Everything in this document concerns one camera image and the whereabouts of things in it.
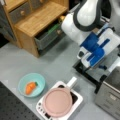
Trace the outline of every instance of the drawer handle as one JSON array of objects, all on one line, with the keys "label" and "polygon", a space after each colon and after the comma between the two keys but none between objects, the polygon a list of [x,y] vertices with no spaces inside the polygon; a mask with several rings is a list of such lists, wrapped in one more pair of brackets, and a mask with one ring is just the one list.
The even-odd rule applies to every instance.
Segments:
[{"label": "drawer handle", "polygon": [[64,19],[65,19],[65,16],[60,16],[59,19],[58,19],[59,23],[62,23],[64,21]]},{"label": "drawer handle", "polygon": [[57,30],[57,34],[60,35],[62,33],[62,30]]},{"label": "drawer handle", "polygon": [[41,3],[44,3],[44,0],[40,0]]},{"label": "drawer handle", "polygon": [[20,12],[20,14],[21,14],[21,16],[25,16],[25,11],[22,10],[22,11]]}]

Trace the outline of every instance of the white stove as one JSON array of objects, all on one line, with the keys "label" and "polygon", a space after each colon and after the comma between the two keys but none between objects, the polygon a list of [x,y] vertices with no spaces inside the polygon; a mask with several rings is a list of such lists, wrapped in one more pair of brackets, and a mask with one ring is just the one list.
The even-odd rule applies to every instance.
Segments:
[{"label": "white stove", "polygon": [[[66,87],[66,84],[62,81],[58,81],[51,89],[53,88],[64,88]],[[80,104],[83,101],[83,97],[78,94],[76,91],[74,91],[73,89],[71,89],[71,96],[73,99],[73,106],[71,108],[71,110],[68,112],[68,114],[66,114],[63,117],[60,118],[54,118],[51,117],[50,115],[48,115],[43,107],[42,107],[42,101],[44,96],[38,101],[37,105],[36,105],[36,109],[38,111],[38,113],[45,119],[45,120],[68,120],[70,118],[70,116],[73,114],[73,112],[80,106]]]}]

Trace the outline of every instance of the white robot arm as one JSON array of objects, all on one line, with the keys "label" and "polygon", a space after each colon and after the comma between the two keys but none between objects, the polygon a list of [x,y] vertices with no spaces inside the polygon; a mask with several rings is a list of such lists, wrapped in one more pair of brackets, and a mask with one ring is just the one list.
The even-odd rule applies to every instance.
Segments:
[{"label": "white robot arm", "polygon": [[[120,30],[119,1],[110,1],[112,4],[111,26],[117,31]],[[83,0],[73,13],[66,16],[62,23],[62,30],[80,46],[78,58],[87,68],[94,67],[120,44],[119,36],[108,27],[109,25],[101,29],[100,35],[91,32],[100,22],[101,4],[102,0]]]}]

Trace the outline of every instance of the white pan handle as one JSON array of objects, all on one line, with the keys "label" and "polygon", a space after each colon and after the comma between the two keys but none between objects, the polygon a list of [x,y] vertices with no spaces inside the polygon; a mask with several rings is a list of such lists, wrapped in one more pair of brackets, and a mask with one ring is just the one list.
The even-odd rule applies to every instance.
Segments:
[{"label": "white pan handle", "polygon": [[67,83],[67,87],[69,89],[72,89],[73,86],[76,84],[76,82],[77,82],[77,78],[76,77],[72,77],[72,79]]}]

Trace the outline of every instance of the orange food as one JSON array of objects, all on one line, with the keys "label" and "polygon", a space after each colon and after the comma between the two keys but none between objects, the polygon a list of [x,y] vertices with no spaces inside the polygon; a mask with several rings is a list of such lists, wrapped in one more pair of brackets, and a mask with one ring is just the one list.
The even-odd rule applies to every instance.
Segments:
[{"label": "orange food", "polygon": [[26,85],[26,90],[25,93],[27,95],[29,95],[30,93],[32,93],[32,91],[37,87],[37,83],[36,82],[30,82]]}]

